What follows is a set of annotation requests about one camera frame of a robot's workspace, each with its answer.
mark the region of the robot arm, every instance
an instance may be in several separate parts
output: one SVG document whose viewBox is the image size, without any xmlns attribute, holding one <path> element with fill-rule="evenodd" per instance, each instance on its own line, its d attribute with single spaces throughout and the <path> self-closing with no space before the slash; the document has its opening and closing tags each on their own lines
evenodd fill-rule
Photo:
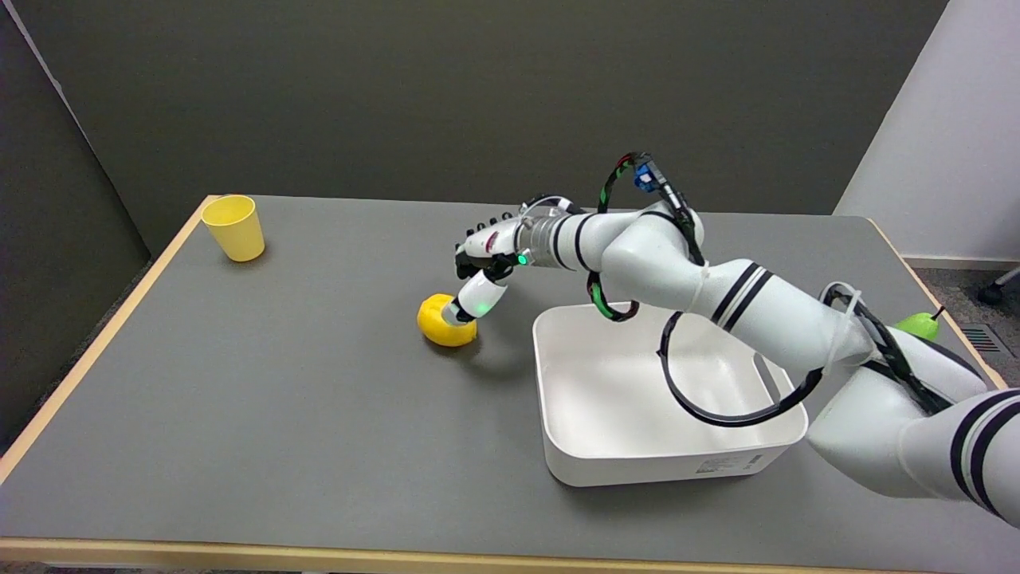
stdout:
<svg viewBox="0 0 1020 574">
<path fill-rule="evenodd" d="M 448 323 L 488 313 L 516 266 L 602 273 L 621 290 L 617 297 L 706 317 L 786 370 L 818 378 L 831 368 L 851 370 L 808 441 L 862 486 L 889 497 L 971 501 L 1020 527 L 1020 483 L 1013 480 L 1020 390 L 986 393 L 963 360 L 909 333 L 883 327 L 895 342 L 883 345 L 873 324 L 850 314 L 859 295 L 844 313 L 749 259 L 692 262 L 691 243 L 666 201 L 615 213 L 571 212 L 559 203 L 534 214 L 533 207 L 458 246 L 458 272 L 470 279 L 444 310 Z M 688 215 L 700 248 L 701 220 Z M 919 388 L 898 378 L 904 366 Z"/>
</svg>

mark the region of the green pear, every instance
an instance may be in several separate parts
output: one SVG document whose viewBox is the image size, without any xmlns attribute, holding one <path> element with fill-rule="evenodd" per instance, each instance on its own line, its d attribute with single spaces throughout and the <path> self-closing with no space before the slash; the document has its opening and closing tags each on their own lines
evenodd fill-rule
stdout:
<svg viewBox="0 0 1020 574">
<path fill-rule="evenodd" d="M 946 308 L 938 310 L 935 315 L 918 313 L 904 319 L 896 324 L 896 328 L 906 331 L 911 335 L 916 335 L 928 342 L 934 342 L 938 337 L 938 316 L 946 311 Z"/>
</svg>

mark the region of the lemon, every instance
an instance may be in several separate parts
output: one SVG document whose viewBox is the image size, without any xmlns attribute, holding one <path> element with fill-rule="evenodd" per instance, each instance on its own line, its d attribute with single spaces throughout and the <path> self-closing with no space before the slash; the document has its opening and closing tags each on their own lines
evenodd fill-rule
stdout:
<svg viewBox="0 0 1020 574">
<path fill-rule="evenodd" d="M 443 308 L 453 301 L 452 296 L 437 294 L 422 302 L 418 308 L 418 329 L 429 342 L 445 348 L 466 346 L 478 336 L 477 323 L 447 325 L 443 321 Z"/>
</svg>

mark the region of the table top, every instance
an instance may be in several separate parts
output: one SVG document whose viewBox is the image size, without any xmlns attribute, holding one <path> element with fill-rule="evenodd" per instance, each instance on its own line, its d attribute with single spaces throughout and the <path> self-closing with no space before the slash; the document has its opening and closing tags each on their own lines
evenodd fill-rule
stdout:
<svg viewBox="0 0 1020 574">
<path fill-rule="evenodd" d="M 266 252 L 233 263 L 193 216 L 8 453 L 0 557 L 130 562 L 163 547 L 170 561 L 192 544 L 348 553 L 299 570 L 1016 570 L 1020 533 L 1005 523 L 873 494 L 805 442 L 751 477 L 565 486 L 543 456 L 530 327 L 585 303 L 581 274 L 519 269 L 479 341 L 438 351 L 417 307 L 457 291 L 453 243 L 504 207 L 255 199 Z M 703 218 L 711 261 L 750 257 L 809 294 L 847 280 L 889 322 L 932 309 L 867 219 Z M 939 343 L 980 365 L 945 327 Z M 833 374 L 808 412 L 845 380 Z"/>
</svg>

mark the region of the yellow cup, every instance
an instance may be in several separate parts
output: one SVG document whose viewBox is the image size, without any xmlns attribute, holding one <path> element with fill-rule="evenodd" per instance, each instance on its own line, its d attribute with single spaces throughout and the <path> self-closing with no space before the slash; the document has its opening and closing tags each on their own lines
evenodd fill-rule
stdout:
<svg viewBox="0 0 1020 574">
<path fill-rule="evenodd" d="M 247 195 L 224 195 L 212 201 L 202 209 L 202 222 L 235 261 L 250 261 L 265 250 L 255 200 Z"/>
</svg>

